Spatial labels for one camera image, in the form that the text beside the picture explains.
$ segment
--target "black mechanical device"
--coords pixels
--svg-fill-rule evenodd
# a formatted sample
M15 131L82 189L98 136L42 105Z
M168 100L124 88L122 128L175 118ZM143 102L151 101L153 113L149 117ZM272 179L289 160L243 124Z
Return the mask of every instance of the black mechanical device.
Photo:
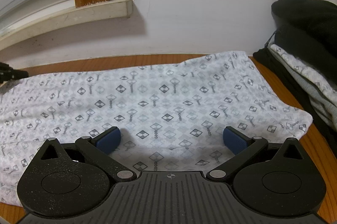
M28 72L11 68L8 64L0 62L0 84L11 79L28 78Z
M210 170L135 172L110 158L112 127L75 143L47 139L23 173L20 224L323 224L316 212L326 185L295 138L268 143L232 127L223 132L233 158Z

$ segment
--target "folded cloth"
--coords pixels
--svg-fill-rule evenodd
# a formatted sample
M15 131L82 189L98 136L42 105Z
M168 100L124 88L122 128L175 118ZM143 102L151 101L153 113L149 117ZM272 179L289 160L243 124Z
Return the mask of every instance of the folded cloth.
M304 30L337 58L335 4L323 0L278 0L272 4L272 12L292 26Z
M271 51L274 57L286 68L286 70L291 74L294 80L302 87L302 89L306 91L306 93L308 93L311 105L314 103L313 107L316 110L320 111L321 114L323 114L326 118L328 118L326 113L330 114L331 116L330 122L328 121L326 123L329 126L331 126L334 130L336 130L337 96L336 94L329 92L332 90L332 88L328 84L326 79L322 75L320 75L314 68L310 67L309 65L308 66L305 65L303 62L301 62L301 60L294 58L294 56L288 54L285 50L283 50L279 46L275 44L269 45L268 49ZM311 80L315 79L319 81L313 83L309 79ZM327 96L323 94L323 91L325 94L327 94L328 97L331 97L333 99L332 101L334 101L335 104L332 103L327 98ZM323 105L323 108L321 108L321 105L317 104L316 101L321 103L321 105Z
M111 157L142 170L209 171L233 156L233 126L271 142L301 138L312 117L284 104L245 52L180 64L38 75L0 88L0 197L19 205L16 185L49 137L70 143L111 126L122 141Z
M265 67L269 68L281 80L284 86L293 94L305 111L313 117L313 123L326 139L335 157L337 157L337 133L329 127L312 107L309 95L294 80L286 68L272 55L268 48L260 49L253 54L254 58Z
M337 84L337 58L324 48L323 44L311 38L303 30L285 24L276 31L274 43L289 54L316 67Z

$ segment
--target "blue rubber pad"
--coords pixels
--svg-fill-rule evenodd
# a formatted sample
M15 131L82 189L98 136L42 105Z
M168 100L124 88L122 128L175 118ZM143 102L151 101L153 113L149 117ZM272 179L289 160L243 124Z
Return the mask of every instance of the blue rubber pad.
M235 155L248 147L248 143L245 139L241 138L228 128L225 128L223 131L223 142Z
M109 155L112 153L121 142L121 131L118 128L107 133L104 137L96 142L96 148L103 153Z

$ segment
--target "blue gripper pad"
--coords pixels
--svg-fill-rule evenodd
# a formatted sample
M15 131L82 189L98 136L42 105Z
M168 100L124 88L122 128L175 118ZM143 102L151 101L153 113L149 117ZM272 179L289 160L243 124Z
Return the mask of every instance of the blue gripper pad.
M109 155L112 153L121 142L121 131L118 127L113 126L91 140L91 143L101 150L103 153Z
M251 138L240 133L231 126L223 130L223 142L235 155L245 150L250 145Z

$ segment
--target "wooden table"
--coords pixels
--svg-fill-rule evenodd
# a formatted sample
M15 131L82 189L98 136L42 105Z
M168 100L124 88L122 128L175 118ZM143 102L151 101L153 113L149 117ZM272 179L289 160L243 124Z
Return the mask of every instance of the wooden table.
M29 75L38 75L52 72L70 71L95 71L107 70L130 66L143 66L154 64L179 63L191 58L200 57L196 54L174 54L174 55L145 55L145 56L124 56L106 57L82 61L70 61L66 63L43 65L27 68ZM277 96L286 104L301 108L294 96L284 87L278 77L269 69L259 64L253 59L260 73L267 80ZM317 168L321 172L326 183L326 196L318 214L327 222L332 223L337 220L337 160L314 125L311 125L308 132L300 140L309 156L312 158ZM16 223L25 215L22 208L0 203L0 216L10 223Z

